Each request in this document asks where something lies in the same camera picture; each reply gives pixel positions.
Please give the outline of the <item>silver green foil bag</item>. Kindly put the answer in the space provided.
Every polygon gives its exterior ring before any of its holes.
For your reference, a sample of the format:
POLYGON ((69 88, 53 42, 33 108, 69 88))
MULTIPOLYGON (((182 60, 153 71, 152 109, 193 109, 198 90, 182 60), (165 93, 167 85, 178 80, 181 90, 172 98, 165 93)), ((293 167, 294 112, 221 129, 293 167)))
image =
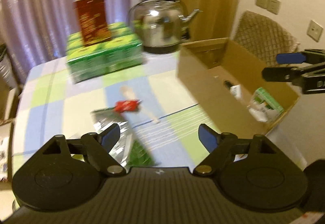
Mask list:
POLYGON ((156 165, 151 153, 136 136, 131 124, 120 113, 112 108, 104 108, 91 112, 94 128, 99 134, 110 125, 117 124, 120 128, 119 141, 109 154, 126 170, 131 167, 153 167, 156 165))

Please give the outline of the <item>green white medicine box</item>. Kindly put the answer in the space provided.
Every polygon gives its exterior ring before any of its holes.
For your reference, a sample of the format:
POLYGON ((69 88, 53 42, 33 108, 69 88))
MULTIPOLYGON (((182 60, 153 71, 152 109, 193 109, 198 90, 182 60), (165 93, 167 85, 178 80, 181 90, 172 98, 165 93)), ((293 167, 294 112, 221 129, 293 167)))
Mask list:
POLYGON ((284 112, 284 108, 263 87, 259 87, 254 92, 249 104, 253 103, 259 105, 259 107, 266 113, 268 118, 266 123, 276 121, 284 112))

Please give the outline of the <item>red candy wrapper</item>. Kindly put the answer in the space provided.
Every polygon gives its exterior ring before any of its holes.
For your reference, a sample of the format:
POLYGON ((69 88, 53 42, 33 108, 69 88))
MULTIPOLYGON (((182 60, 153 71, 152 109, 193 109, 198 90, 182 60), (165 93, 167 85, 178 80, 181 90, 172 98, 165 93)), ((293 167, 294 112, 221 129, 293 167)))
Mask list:
POLYGON ((113 110, 117 113, 134 112, 138 110, 140 104, 140 100, 117 101, 113 110))

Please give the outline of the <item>clear plastic packaged white item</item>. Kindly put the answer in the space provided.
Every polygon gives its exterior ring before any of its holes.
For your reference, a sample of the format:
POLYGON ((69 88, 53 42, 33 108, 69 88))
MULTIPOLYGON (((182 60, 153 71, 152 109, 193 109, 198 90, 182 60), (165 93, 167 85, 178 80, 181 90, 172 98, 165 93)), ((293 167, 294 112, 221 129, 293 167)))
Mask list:
POLYGON ((247 106, 247 109, 258 122, 266 123, 268 121, 266 113, 259 107, 259 105, 253 103, 247 106))

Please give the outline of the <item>white blue ointment box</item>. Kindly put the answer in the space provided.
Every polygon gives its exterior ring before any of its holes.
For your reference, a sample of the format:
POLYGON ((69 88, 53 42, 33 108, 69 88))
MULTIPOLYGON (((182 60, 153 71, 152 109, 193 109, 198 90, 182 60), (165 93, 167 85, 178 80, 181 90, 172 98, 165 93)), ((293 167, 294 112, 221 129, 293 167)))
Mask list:
POLYGON ((242 98, 241 85, 234 85, 230 87, 230 93, 236 99, 240 100, 242 98))

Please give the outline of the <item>white plastic spoon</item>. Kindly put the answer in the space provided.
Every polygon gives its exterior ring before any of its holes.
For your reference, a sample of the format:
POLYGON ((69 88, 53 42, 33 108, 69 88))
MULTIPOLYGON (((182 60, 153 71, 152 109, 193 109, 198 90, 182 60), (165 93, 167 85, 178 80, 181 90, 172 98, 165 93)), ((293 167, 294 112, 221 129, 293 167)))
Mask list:
POLYGON ((123 95, 123 97, 127 100, 133 100, 133 101, 137 100, 139 103, 138 104, 139 110, 143 112, 152 122, 154 122, 155 124, 160 123, 159 119, 151 111, 149 111, 144 106, 142 106, 141 101, 137 99, 137 96, 131 87, 123 85, 120 88, 120 92, 123 95))

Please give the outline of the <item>quilted beige chair cushion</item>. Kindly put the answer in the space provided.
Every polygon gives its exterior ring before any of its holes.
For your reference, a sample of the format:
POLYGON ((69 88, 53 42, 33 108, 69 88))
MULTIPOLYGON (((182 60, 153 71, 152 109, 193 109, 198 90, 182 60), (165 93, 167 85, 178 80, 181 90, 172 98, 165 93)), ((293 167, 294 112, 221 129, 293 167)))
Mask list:
POLYGON ((267 66, 277 66, 276 55, 294 53, 300 44, 296 37, 276 21, 248 10, 240 17, 234 41, 267 66))

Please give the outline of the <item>brown cardboard box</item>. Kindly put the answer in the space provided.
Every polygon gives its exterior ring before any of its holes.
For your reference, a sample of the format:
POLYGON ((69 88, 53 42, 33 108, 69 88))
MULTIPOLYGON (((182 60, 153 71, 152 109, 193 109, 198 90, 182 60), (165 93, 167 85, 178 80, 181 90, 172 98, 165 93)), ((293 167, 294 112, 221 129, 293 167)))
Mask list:
POLYGON ((262 78, 265 67, 265 62, 241 45, 217 38, 181 44, 177 76, 221 132, 250 139, 272 130, 300 98, 287 83, 266 82, 262 78), (230 93, 234 85, 241 85, 240 100, 230 93), (272 123, 258 122, 247 109, 259 87, 284 108, 272 123))

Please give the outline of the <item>checked tablecloth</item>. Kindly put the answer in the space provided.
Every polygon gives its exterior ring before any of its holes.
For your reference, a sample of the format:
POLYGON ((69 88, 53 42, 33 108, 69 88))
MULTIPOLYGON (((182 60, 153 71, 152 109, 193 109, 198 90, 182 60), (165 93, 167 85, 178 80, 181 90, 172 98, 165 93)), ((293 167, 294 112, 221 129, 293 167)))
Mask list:
POLYGON ((144 58, 142 65, 77 84, 64 58, 34 67, 16 116, 13 171, 56 134, 77 139, 93 132, 92 112, 125 98, 141 100, 141 109, 126 119, 155 163, 194 169, 208 154, 198 139, 199 125, 218 126, 178 78, 179 52, 144 58))

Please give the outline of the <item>green tissue pack bundle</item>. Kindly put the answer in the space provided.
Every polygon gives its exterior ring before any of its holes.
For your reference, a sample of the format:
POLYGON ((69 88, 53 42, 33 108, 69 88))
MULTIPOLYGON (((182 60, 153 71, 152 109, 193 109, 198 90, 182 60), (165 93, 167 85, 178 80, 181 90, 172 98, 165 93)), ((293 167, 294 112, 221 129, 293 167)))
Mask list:
POLYGON ((81 32, 68 36, 67 67, 74 83, 142 64, 142 42, 124 22, 108 25, 110 41, 85 46, 81 32))

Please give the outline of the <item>bags beside table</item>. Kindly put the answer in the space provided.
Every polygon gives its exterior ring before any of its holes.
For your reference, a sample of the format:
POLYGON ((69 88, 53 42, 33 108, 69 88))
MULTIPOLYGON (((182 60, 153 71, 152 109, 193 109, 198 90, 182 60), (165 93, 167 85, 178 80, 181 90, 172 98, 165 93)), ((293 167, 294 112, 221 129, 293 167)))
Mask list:
POLYGON ((7 45, 1 44, 1 183, 12 180, 13 127, 20 87, 12 69, 7 45))

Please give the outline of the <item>purple curtain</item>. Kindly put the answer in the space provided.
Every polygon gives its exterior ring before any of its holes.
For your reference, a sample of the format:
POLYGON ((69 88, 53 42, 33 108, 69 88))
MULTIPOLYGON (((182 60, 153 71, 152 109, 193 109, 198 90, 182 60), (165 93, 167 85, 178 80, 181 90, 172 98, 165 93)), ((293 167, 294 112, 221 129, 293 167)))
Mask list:
MULTIPOLYGON (((63 57, 67 37, 79 31, 75 0, 1 0, 1 41, 7 45, 16 78, 63 57)), ((130 0, 105 0, 109 23, 124 21, 130 0)))

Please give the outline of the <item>stainless steel kettle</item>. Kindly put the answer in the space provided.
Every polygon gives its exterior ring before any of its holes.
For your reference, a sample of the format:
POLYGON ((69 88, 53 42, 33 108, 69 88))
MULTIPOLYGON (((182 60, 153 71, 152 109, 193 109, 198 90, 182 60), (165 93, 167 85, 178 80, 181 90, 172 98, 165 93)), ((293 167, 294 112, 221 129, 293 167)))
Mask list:
POLYGON ((182 0, 141 0, 130 8, 127 23, 141 39, 144 51, 164 54, 190 39, 188 27, 200 12, 189 13, 182 0))

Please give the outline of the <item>dark red gift box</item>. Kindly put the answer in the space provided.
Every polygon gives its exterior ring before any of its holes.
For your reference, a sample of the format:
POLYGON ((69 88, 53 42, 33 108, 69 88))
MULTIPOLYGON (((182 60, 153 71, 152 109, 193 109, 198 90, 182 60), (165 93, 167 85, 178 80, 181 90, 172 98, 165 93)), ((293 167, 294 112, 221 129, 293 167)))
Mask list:
POLYGON ((85 46, 106 42, 112 38, 106 20, 105 0, 76 0, 74 6, 85 46))

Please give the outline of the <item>single wall socket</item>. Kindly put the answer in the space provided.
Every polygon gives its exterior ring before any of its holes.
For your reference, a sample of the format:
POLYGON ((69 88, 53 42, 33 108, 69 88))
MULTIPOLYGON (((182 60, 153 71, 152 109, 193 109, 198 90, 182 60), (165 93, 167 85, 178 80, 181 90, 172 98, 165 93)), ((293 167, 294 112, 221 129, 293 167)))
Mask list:
POLYGON ((309 26, 307 28, 307 36, 312 38, 314 41, 319 42, 323 33, 323 28, 321 25, 313 20, 310 20, 309 26))

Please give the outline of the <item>double wall socket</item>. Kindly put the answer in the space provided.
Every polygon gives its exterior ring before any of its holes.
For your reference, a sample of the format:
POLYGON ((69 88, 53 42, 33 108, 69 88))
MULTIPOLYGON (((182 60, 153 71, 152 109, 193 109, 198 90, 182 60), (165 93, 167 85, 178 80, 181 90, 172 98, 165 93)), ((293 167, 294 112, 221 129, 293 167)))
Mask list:
POLYGON ((278 15, 281 2, 279 0, 256 0, 255 5, 262 9, 266 9, 272 14, 278 15))

